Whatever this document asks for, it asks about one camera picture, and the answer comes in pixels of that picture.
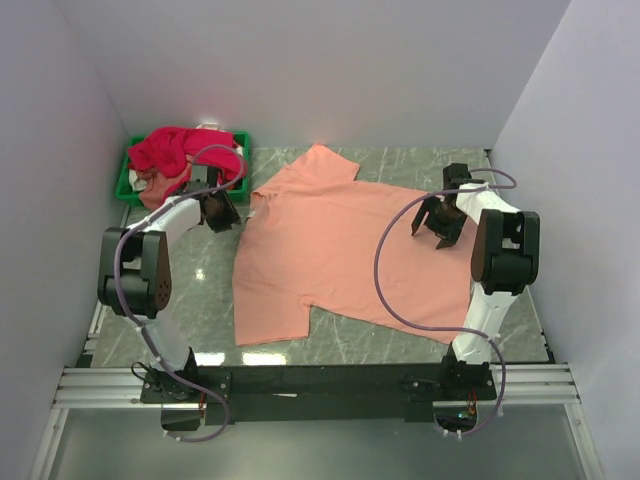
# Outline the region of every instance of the t-shirt sleeve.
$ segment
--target t-shirt sleeve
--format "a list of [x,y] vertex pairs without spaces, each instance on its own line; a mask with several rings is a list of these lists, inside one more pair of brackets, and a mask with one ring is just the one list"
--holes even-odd
[[355,179],[360,166],[324,145],[314,145],[291,165],[285,165],[254,193],[270,197],[292,184],[332,185]]
[[311,305],[298,294],[234,274],[233,305],[236,345],[309,336]]

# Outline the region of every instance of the marble floor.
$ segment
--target marble floor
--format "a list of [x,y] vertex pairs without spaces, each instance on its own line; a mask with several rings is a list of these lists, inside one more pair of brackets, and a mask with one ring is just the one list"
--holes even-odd
[[[266,182],[305,149],[256,149],[250,161],[251,187]],[[338,152],[361,165],[358,179],[434,190],[441,187],[442,168],[452,162],[488,166],[481,149],[343,148]],[[239,208],[246,216],[248,207]],[[146,215],[131,210],[128,223]],[[173,295],[167,307],[200,365],[341,364],[438,362],[447,346],[434,340],[354,320],[319,308],[311,310],[306,339],[238,347],[233,333],[231,274],[242,228],[213,234],[194,228],[171,252]],[[146,361],[145,349],[133,329],[102,308],[93,367],[128,367]],[[498,345],[508,362],[545,362],[545,339],[529,291],[509,310]]]

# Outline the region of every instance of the white backdrop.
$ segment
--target white backdrop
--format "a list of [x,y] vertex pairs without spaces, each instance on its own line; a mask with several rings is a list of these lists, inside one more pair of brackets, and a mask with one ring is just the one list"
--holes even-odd
[[0,6],[0,477],[26,478],[82,352],[125,132],[49,0]]
[[573,0],[493,161],[541,216],[534,298],[608,479],[638,478],[640,30],[636,0]]
[[569,0],[56,0],[131,134],[492,147]]

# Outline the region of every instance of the red garment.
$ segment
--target red garment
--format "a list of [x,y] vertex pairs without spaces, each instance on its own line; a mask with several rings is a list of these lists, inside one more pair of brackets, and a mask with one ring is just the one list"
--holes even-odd
[[[162,127],[154,130],[142,142],[129,147],[133,169],[147,172],[154,167],[166,178],[181,175],[187,167],[187,155],[195,155],[208,145],[233,147],[233,133],[198,128]],[[240,170],[235,155],[221,148],[212,148],[198,157],[198,164],[215,165],[224,171],[226,180]]]
[[[166,198],[191,178],[191,159],[208,145],[233,148],[233,133],[197,128],[162,127],[142,142],[129,147],[129,168],[147,180],[140,201],[150,210],[160,207]],[[224,180],[233,180],[240,171],[235,154],[212,148],[198,157],[198,164],[212,165],[223,171]]]

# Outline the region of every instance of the green basket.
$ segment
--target green basket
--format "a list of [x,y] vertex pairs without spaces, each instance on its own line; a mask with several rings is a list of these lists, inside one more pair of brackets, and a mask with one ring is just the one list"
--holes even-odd
[[[142,207],[144,206],[140,201],[140,197],[138,196],[138,192],[134,192],[129,184],[129,169],[127,165],[129,165],[130,159],[129,154],[127,153],[129,147],[135,145],[136,143],[140,143],[144,140],[146,136],[135,136],[131,137],[129,143],[127,144],[127,148],[124,151],[124,160],[122,161],[122,168],[120,169],[120,177],[118,178],[118,185],[116,186],[116,198],[118,200],[122,200],[130,207]],[[242,145],[243,148],[243,156],[247,161],[247,166],[249,165],[249,158],[251,157],[250,149],[251,142],[249,141],[249,134],[247,132],[234,132],[233,139],[238,145]],[[240,182],[236,183],[235,187],[227,190],[229,194],[229,198],[233,203],[241,204],[245,203],[249,199],[249,172],[247,175],[240,180]]]

